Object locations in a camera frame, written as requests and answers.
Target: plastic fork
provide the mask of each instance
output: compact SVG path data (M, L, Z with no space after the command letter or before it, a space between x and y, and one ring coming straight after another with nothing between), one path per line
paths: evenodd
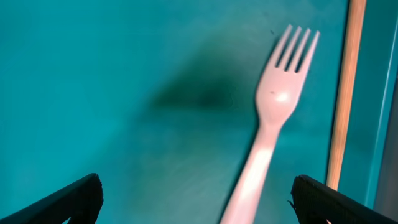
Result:
M254 221L280 129L299 102L320 35L319 31L315 33L311 46L296 72L308 36L311 33L310 29L305 31L301 43L287 68L301 30L301 27L297 28L285 52L281 55L292 31L291 25L287 27L264 70L256 93L259 129L238 184L235 186L221 219L221 224L247 224Z

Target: wooden stick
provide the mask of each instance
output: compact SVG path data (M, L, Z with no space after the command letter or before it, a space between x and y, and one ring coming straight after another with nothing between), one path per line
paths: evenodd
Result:
M356 64L361 41L366 0L351 0L331 139L327 186L337 190L346 144L349 112L353 99Z

